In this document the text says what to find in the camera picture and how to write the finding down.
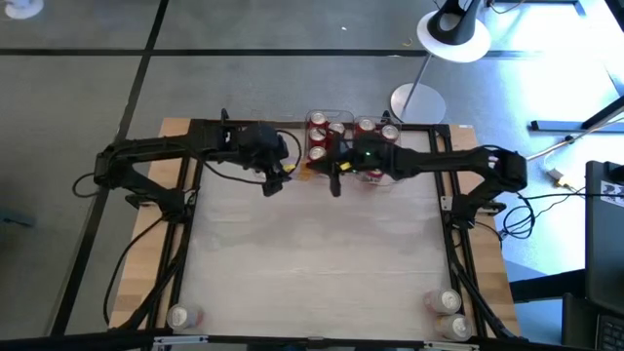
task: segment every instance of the white lamp base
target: white lamp base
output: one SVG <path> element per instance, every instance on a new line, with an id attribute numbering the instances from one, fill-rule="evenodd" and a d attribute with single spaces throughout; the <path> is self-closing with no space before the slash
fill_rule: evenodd
<path id="1" fill-rule="evenodd" d="M 43 0 L 13 0 L 7 2 L 4 12 L 11 19 L 26 20 L 39 14 L 41 10 Z"/>
<path id="2" fill-rule="evenodd" d="M 447 113 L 447 104 L 440 93 L 423 84 L 418 84 L 406 108 L 413 83 L 397 88 L 390 97 L 390 107 L 395 116 L 405 123 L 438 124 Z"/>

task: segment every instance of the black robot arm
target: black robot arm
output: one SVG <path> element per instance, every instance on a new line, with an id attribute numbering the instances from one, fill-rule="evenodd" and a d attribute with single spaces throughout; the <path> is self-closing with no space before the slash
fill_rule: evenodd
<path id="1" fill-rule="evenodd" d="M 221 110 L 221 123 L 204 124 L 185 136 L 122 140 L 108 145 L 97 155 L 94 180 L 97 185 L 123 187 L 134 194 L 126 197 L 138 207 L 156 203 L 167 221 L 181 222 L 186 217 L 184 193 L 167 189 L 135 171 L 133 164 L 169 160 L 184 156 L 199 162 L 229 162 L 266 175 L 262 185 L 265 196 L 282 190 L 290 180 L 280 160 L 289 156 L 282 136 L 270 125 L 250 122 L 247 126 L 228 124 L 227 112 Z"/>
<path id="2" fill-rule="evenodd" d="M 477 210 L 500 193 L 517 192 L 527 186 L 527 160 L 500 147 L 432 154 L 387 142 L 377 133 L 359 134 L 352 142 L 335 137 L 327 156 L 307 164 L 330 177 L 333 196 L 340 196 L 339 176 L 350 172 L 379 170 L 395 180 L 426 172 L 470 171 L 482 176 L 483 182 L 469 194 L 452 198 L 452 223 L 462 229 L 472 228 Z"/>

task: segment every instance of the silver can top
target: silver can top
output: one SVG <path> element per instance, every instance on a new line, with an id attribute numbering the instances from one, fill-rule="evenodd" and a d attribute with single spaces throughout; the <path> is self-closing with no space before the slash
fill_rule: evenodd
<path id="1" fill-rule="evenodd" d="M 180 328 L 186 325 L 188 320 L 188 312 L 186 308 L 181 306 L 174 306 L 169 313 L 169 324 L 172 328 Z"/>
<path id="2" fill-rule="evenodd" d="M 325 156 L 325 154 L 326 154 L 325 148 L 321 146 L 314 146 L 308 152 L 308 157 L 310 158 L 310 160 L 315 161 Z"/>
<path id="3" fill-rule="evenodd" d="M 461 305 L 461 297 L 459 293 L 453 290 L 446 290 L 442 292 L 440 301 L 449 310 L 458 310 Z"/>
<path id="4" fill-rule="evenodd" d="M 310 122 L 315 125 L 322 125 L 328 121 L 328 118 L 322 112 L 314 112 L 312 116 L 310 116 Z"/>
<path id="5" fill-rule="evenodd" d="M 334 131 L 338 134 L 344 133 L 344 125 L 340 122 L 332 122 L 330 123 L 330 130 Z"/>
<path id="6" fill-rule="evenodd" d="M 450 327 L 452 331 L 462 339 L 468 339 L 470 335 L 472 335 L 472 327 L 464 316 L 457 316 L 457 318 L 452 321 Z"/>
<path id="7" fill-rule="evenodd" d="M 368 118 L 363 118 L 360 120 L 360 122 L 358 122 L 358 126 L 360 126 L 360 129 L 362 129 L 363 131 L 374 131 L 374 122 Z"/>
<path id="8" fill-rule="evenodd" d="M 387 125 L 381 129 L 381 135 L 389 140 L 399 138 L 399 129 L 395 126 Z"/>
<path id="9" fill-rule="evenodd" d="M 308 134 L 310 135 L 310 138 L 314 141 L 325 140 L 325 131 L 322 131 L 320 128 L 311 128 Z"/>

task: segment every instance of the metal pole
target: metal pole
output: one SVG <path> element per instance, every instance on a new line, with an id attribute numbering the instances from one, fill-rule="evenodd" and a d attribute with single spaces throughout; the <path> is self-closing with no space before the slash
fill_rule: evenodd
<path id="1" fill-rule="evenodd" d="M 617 116 L 621 112 L 624 112 L 624 96 L 617 98 L 607 107 L 598 111 L 594 116 L 583 122 L 581 128 L 592 129 L 595 126 L 599 126 L 601 124 L 604 124 L 605 122 L 610 121 L 613 117 Z"/>
<path id="2" fill-rule="evenodd" d="M 431 59 L 431 57 L 432 57 L 431 53 L 427 53 L 427 56 L 425 57 L 425 61 L 420 66 L 418 75 L 416 76 L 416 79 L 413 81 L 413 86 L 411 86 L 411 90 L 409 91 L 408 99 L 406 99 L 406 104 L 403 106 L 404 111 L 408 109 L 408 104 L 410 103 L 411 96 L 413 95 L 413 92 L 416 90 L 416 86 L 418 85 L 418 82 L 420 82 L 420 78 L 422 78 L 422 74 L 425 72 L 425 68 L 427 68 L 427 63 L 429 63 L 429 59 Z"/>

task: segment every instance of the white cable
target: white cable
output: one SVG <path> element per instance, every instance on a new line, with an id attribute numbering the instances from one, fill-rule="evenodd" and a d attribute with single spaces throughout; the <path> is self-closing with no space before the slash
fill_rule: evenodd
<path id="1" fill-rule="evenodd" d="M 536 154 L 534 154 L 534 155 L 530 155 L 530 156 L 526 157 L 526 160 L 527 160 L 527 161 L 532 161 L 532 160 L 535 160 L 535 159 L 537 159 L 537 158 L 540 158 L 540 157 L 542 157 L 542 156 L 544 156 L 544 155 L 546 155 L 546 154 L 549 154 L 549 153 L 551 153 L 551 152 L 553 152 L 553 151 L 557 150 L 557 149 L 558 149 L 558 148 L 560 148 L 560 147 L 563 147 L 563 146 L 566 146 L 566 145 L 568 145 L 568 144 L 571 144 L 571 143 L 573 143 L 573 142 L 575 142 L 575 141 L 579 140 L 580 138 L 585 137 L 586 135 L 588 135 L 588 134 L 590 134 L 590 133 L 596 132 L 596 131 L 598 131 L 598 130 L 600 130 L 600 129 L 602 129 L 602 128 L 606 127 L 606 126 L 610 126 L 610 125 L 612 125 L 613 123 L 617 123 L 617 122 L 619 122 L 619 121 L 621 121 L 621 120 L 624 120 L 624 116 L 622 116 L 622 117 L 620 117 L 620 118 L 618 118 L 618 119 L 616 119 L 616 120 L 614 120 L 614 121 L 610 121 L 610 122 L 609 122 L 609 121 L 605 121 L 605 122 L 602 122 L 602 123 L 600 123 L 599 125 L 596 125 L 596 126 L 594 126 L 594 127 L 590 128 L 590 129 L 588 129 L 587 131 L 585 131 L 585 132 L 583 132 L 583 133 L 579 134 L 578 136 L 573 136 L 570 140 L 564 140 L 564 141 L 561 141 L 561 142 L 556 143 L 555 145 L 553 145 L 553 146 L 551 146 L 551 147 L 549 147 L 549 148 L 547 148 L 547 149 L 545 149 L 545 150 L 542 150 L 542 151 L 540 151 L 540 152 L 538 152 L 538 153 L 536 153 Z"/>

